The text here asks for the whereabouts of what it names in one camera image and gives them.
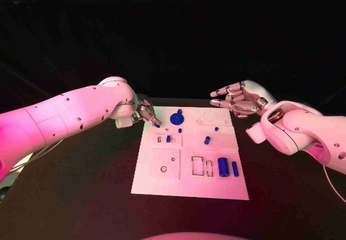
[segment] table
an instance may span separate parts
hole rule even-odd
[[[208,100],[155,98],[156,106],[213,107]],[[256,144],[233,124],[250,201],[132,194],[145,123],[115,120],[63,141],[22,171],[0,204],[0,238],[139,240],[174,232],[249,239],[345,239],[346,205],[324,167],[305,152]],[[346,196],[346,176],[328,170]]]

